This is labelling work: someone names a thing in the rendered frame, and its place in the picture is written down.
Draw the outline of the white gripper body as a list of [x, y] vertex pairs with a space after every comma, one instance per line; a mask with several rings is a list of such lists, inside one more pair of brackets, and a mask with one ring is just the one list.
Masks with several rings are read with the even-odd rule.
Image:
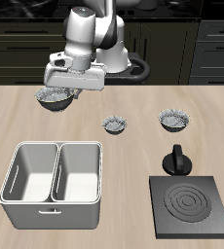
[[104, 88], [107, 67], [102, 63], [92, 63], [88, 70], [70, 70], [68, 67], [48, 63], [44, 84], [47, 87], [70, 88], [70, 89], [92, 89], [102, 90]]

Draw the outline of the large grey bowl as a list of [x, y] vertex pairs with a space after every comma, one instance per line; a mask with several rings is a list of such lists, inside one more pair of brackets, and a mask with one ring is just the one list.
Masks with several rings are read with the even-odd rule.
[[72, 102], [75, 90], [69, 88], [42, 87], [35, 93], [35, 98], [47, 110], [59, 112]]

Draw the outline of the small grey bowl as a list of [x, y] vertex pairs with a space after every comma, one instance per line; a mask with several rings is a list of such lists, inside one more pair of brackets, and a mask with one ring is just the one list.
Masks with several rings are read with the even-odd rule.
[[127, 127], [127, 121], [120, 116], [109, 116], [102, 122], [103, 128], [110, 134], [117, 135], [122, 133]]

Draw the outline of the medium grey bowl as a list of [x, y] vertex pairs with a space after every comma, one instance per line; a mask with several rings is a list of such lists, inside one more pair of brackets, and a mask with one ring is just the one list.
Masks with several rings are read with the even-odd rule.
[[179, 132], [190, 123], [190, 116], [183, 110], [166, 109], [159, 114], [159, 122], [169, 132]]

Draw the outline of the round black stove knob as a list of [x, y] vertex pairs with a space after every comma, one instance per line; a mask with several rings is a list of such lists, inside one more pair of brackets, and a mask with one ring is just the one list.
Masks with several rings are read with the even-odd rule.
[[182, 152], [182, 147], [174, 144], [172, 152], [163, 159], [162, 166], [169, 175], [188, 175], [192, 170], [192, 162]]

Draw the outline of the dark grey stove plate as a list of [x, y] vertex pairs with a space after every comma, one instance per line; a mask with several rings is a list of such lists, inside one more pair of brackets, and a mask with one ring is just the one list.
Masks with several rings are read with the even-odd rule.
[[224, 239], [224, 206], [212, 176], [150, 176], [157, 239]]

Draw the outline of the dark kitchen cupboards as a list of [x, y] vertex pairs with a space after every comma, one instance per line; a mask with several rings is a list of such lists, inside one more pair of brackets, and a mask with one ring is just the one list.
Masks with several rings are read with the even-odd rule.
[[[93, 0], [0, 0], [0, 85], [40, 85], [70, 10]], [[117, 0], [149, 85], [224, 86], [224, 0]]]

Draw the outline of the white two-bin basket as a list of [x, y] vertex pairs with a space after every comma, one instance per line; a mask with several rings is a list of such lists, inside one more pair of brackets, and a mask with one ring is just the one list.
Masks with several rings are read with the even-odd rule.
[[24, 141], [15, 149], [0, 204], [18, 230], [93, 230], [101, 175], [96, 141]]

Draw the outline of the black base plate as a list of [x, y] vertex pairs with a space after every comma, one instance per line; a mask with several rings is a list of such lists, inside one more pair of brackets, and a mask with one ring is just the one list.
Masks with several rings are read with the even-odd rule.
[[107, 67], [106, 86], [142, 85], [150, 76], [149, 65], [137, 53], [106, 55], [102, 63]]

